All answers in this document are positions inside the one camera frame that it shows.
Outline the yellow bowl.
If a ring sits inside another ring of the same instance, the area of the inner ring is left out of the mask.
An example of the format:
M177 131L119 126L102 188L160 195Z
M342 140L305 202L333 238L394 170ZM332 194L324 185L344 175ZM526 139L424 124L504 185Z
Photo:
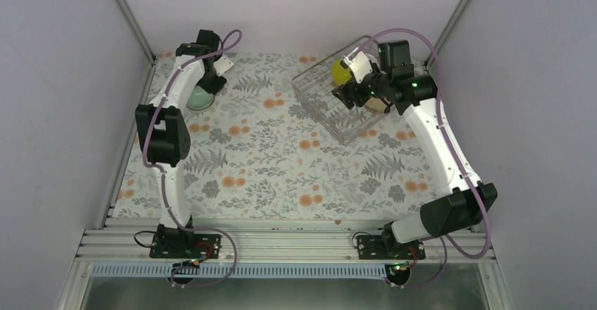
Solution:
M342 66L341 59L337 59L333 62L331 67L331 76L333 87L342 86L352 78L350 70Z

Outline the pale green pink-base bowl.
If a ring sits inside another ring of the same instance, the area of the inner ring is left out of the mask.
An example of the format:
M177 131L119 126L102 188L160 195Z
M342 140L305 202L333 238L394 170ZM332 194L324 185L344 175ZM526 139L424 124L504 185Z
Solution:
M187 100L186 108L191 111L205 111L215 101L215 95L199 86L195 86Z

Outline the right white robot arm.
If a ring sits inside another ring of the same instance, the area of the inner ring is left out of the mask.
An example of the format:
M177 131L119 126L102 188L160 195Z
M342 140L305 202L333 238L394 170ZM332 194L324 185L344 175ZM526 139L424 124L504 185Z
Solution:
M348 109L371 99L396 109L419 139L434 170L437 198L421 206L417 214L383 227L382 251L397 259L423 239L484 222L498 193L467 162L444 115L438 86L431 75L415 73L408 42L381 43L377 52L377 61L359 47L343 57L339 64L350 78L332 94Z

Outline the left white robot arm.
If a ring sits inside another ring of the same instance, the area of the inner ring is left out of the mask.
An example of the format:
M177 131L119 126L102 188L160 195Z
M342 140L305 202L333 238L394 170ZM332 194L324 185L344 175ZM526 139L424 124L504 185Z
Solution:
M209 109L226 84L232 62L223 56L224 41L212 30L200 30L195 42L175 51L175 64L158 95L135 110L144 165L152 168L161 195L161 217L149 248L153 255L189 256L196 238L184 191L182 161L191 150L188 110Z

